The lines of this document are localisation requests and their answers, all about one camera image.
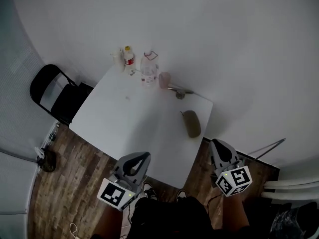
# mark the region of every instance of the pipe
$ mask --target pipe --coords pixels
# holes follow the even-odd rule
[[[292,186],[265,186],[265,189],[282,189],[282,190],[290,190],[290,189],[308,189],[319,187],[319,182],[301,184],[301,185],[292,185]]]
[[[279,200],[313,200],[313,199],[319,199],[319,192],[313,192],[313,193],[262,192],[261,197],[279,199]]]
[[[267,145],[266,147],[260,148],[260,149],[258,149],[258,150],[253,151],[253,152],[250,152],[250,153],[248,153],[248,155],[251,155],[251,154],[253,154],[253,153],[255,153],[255,152],[258,152],[258,151],[260,151],[260,150],[266,149],[266,148],[268,148],[268,147],[270,147],[270,146],[272,146],[272,145],[275,144],[273,147],[271,147],[269,150],[266,150],[263,154],[259,155],[259,156],[256,157],[254,160],[260,159],[262,156],[266,155],[269,151],[273,150],[274,148],[276,148],[277,146],[279,146],[280,144],[282,144],[285,140],[286,140],[286,138],[283,138],[283,139],[281,139],[281,140],[279,140],[279,141],[276,141],[276,142],[274,142],[274,143],[272,143],[272,144]]]
[[[281,181],[266,181],[264,186],[293,186],[293,185],[302,185],[313,182],[319,182],[319,177],[306,177],[302,179],[293,179],[293,180],[281,180]]]

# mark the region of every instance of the bottle label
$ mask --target bottle label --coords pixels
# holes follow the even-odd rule
[[[51,133],[51,134],[50,134],[49,140],[55,141],[55,134],[54,134],[54,133]]]
[[[144,80],[145,80],[146,84],[152,84],[154,82],[154,76],[153,75],[151,75],[151,76],[144,75]]]
[[[131,59],[124,59],[126,65],[133,65],[134,64],[134,57]]]

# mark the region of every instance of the bag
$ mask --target bag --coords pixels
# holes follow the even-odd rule
[[[51,173],[56,167],[56,154],[55,152],[47,149],[42,148],[41,150],[44,151],[44,158],[39,159],[37,164],[44,172]]]

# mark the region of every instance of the water bottle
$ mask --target water bottle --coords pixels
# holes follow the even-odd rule
[[[60,127],[60,125],[58,123],[56,123],[53,132],[49,135],[49,138],[45,144],[45,147],[44,147],[45,149],[50,147],[53,144],[53,142],[55,141],[56,136],[58,134],[59,127]]]
[[[157,57],[158,55],[153,51],[144,53],[141,60],[141,74],[142,84],[145,87],[152,87],[157,78]]]
[[[130,46],[125,46],[124,48],[124,63],[127,73],[129,75],[134,75],[136,71],[135,56]]]
[[[111,53],[111,55],[113,57],[113,62],[115,67],[121,72],[123,72],[125,70],[125,64],[124,64],[122,50],[118,48],[113,53]]]

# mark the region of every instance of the chair seat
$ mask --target chair seat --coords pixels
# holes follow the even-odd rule
[[[79,87],[68,84],[55,101],[51,112],[70,124],[86,97],[87,95]]]

